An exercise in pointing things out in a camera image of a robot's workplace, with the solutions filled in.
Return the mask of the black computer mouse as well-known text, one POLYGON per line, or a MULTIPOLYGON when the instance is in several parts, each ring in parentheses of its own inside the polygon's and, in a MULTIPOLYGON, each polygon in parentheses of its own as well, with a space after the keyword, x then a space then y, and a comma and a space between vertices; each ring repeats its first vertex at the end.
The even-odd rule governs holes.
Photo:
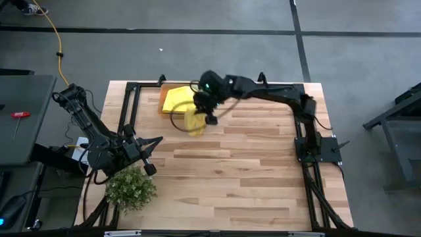
POLYGON ((23 196, 13 196, 0 210, 0 229, 13 227, 26 204, 23 196))

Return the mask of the orange translucent tray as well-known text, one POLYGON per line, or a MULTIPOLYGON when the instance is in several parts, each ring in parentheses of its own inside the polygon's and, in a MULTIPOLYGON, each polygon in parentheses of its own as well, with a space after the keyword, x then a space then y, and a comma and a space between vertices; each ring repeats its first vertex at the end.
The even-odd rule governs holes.
POLYGON ((182 87, 182 86, 189 86, 189 85, 188 84, 164 84, 164 85, 161 86, 160 96, 159 96, 159 108, 158 108, 159 113, 169 114, 169 113, 163 113, 162 112, 162 106, 163 106, 166 94, 167 94, 168 90, 171 90, 171 89, 174 89, 174 88, 179 88, 179 87, 182 87))

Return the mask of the grey side desk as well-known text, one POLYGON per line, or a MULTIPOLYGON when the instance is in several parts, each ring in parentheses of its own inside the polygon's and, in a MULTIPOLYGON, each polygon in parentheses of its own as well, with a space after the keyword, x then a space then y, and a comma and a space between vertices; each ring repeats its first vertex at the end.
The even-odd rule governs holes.
POLYGON ((57 79, 54 76, 0 76, 0 166, 29 162, 57 79), (12 113, 27 111, 15 138, 12 113))

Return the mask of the black aluminium table frame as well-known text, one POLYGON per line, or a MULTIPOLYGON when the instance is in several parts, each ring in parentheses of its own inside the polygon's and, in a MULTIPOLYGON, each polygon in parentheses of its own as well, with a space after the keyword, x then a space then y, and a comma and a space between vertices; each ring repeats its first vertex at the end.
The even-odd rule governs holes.
POLYGON ((101 121, 122 153, 145 160, 111 174, 100 159, 111 147, 86 151, 89 177, 78 227, 179 231, 201 236, 239 232, 351 230, 335 137, 319 133, 319 84, 267 84, 248 78, 203 79, 187 86, 189 128, 176 110, 162 111, 171 82, 109 84, 101 121))

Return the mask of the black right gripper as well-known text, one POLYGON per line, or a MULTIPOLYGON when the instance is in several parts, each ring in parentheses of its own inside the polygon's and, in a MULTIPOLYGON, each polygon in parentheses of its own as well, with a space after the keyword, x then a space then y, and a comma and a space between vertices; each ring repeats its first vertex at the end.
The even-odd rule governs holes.
POLYGON ((224 79, 214 71, 208 70, 201 75, 198 89, 193 96, 195 114, 205 114, 205 124, 217 125, 218 118, 213 115, 214 110, 228 98, 224 79))

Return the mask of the red-handled hex key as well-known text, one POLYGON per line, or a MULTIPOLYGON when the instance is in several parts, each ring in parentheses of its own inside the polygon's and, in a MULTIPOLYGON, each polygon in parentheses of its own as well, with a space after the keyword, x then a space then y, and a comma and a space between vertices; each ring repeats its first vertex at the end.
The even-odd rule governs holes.
POLYGON ((23 119, 23 118, 26 118, 26 117, 30 117, 30 116, 31 116, 31 113, 29 113, 27 111, 15 112, 15 113, 11 114, 11 117, 17 120, 16 127, 15 127, 14 134, 13 134, 13 138, 15 138, 16 135, 17 135, 18 128, 20 126, 20 120, 23 119))

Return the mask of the black angled beam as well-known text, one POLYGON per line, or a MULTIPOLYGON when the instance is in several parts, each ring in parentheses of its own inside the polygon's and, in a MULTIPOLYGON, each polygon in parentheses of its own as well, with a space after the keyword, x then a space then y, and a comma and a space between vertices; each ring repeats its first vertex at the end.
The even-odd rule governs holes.
POLYGON ((52 149, 35 144, 29 158, 30 162, 40 162, 49 167, 54 167, 73 174, 85 176, 88 166, 78 160, 67 157, 62 153, 57 153, 52 149))

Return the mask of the thin black panel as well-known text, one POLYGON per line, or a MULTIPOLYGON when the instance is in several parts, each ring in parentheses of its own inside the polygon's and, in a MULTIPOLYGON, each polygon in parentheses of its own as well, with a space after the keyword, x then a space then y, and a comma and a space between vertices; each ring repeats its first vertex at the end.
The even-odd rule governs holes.
POLYGON ((32 70, 0 68, 0 76, 29 76, 34 74, 35 72, 32 70))

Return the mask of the person's foot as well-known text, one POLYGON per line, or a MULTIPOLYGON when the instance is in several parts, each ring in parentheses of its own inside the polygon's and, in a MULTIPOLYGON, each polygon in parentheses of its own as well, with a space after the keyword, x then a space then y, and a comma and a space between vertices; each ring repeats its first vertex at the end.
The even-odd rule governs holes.
POLYGON ((10 4, 15 6, 22 14, 26 16, 41 16, 49 13, 46 8, 31 4, 26 0, 10 0, 10 4))

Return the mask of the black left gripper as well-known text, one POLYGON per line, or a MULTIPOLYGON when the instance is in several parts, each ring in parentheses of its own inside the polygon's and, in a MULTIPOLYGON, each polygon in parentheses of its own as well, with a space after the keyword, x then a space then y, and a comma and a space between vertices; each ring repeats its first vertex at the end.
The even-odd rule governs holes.
POLYGON ((141 138, 136 137, 136 132, 132 125, 126 124, 123 127, 125 135, 125 142, 123 145, 123 152, 126 156, 129 165, 136 161, 142 160, 144 162, 144 169, 148 176, 153 176, 157 169, 154 164, 150 163, 148 158, 151 156, 153 150, 163 140, 162 136, 156 138, 141 138))

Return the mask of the grey metal side table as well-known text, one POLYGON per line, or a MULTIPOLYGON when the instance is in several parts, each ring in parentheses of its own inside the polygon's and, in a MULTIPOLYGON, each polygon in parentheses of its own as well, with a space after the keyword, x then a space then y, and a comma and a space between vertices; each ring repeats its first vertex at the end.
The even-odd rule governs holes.
POLYGON ((421 188, 421 82, 397 96, 394 106, 362 125, 365 130, 381 126, 400 179, 384 187, 387 192, 421 188))

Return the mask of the yellow microfiber towel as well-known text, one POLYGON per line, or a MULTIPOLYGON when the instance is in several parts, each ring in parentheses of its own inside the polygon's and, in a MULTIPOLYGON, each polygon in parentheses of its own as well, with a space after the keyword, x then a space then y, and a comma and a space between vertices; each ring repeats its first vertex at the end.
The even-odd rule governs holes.
POLYGON ((184 128, 190 136, 200 136, 206 128, 206 114, 196 113, 194 108, 188 109, 184 113, 184 128))
POLYGON ((168 90, 162 106, 162 112, 184 114, 186 111, 194 109, 194 95, 195 93, 189 86, 168 90))

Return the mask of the white paper sheet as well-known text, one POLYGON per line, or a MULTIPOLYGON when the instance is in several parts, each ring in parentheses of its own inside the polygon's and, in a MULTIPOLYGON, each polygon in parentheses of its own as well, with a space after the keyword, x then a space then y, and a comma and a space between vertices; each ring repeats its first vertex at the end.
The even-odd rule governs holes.
POLYGON ((85 151, 84 148, 81 147, 82 144, 87 144, 89 142, 89 140, 85 137, 79 137, 76 144, 72 147, 74 149, 73 154, 72 154, 72 158, 76 161, 81 161, 83 164, 85 165, 89 165, 88 164, 88 160, 87 160, 87 156, 89 154, 89 152, 85 152, 84 156, 81 157, 81 154, 85 151))

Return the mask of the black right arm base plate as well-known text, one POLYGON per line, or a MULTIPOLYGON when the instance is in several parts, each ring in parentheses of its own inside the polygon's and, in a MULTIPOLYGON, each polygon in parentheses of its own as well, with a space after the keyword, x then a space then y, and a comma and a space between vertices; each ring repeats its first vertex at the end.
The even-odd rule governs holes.
POLYGON ((300 163, 337 163, 341 154, 337 138, 321 137, 315 140, 295 138, 295 151, 300 163))

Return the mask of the dark low desk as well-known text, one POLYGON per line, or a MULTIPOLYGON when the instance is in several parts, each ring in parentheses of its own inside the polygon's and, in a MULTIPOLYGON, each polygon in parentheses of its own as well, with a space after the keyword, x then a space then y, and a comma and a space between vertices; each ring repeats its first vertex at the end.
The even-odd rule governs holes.
POLYGON ((0 228, 0 235, 22 232, 36 220, 41 202, 37 191, 40 189, 45 167, 41 163, 35 162, 19 167, 2 167, 1 169, 9 172, 10 176, 5 191, 0 195, 0 210, 13 196, 32 191, 32 193, 24 195, 26 203, 16 222, 9 229, 0 228))

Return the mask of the artificial green plant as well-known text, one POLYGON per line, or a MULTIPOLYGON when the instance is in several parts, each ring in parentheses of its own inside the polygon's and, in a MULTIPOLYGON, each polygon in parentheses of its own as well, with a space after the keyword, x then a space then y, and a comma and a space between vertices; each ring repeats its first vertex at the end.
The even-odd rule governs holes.
POLYGON ((106 183, 105 197, 112 206, 128 215, 149 205, 157 197, 157 187, 139 166, 131 166, 106 183))

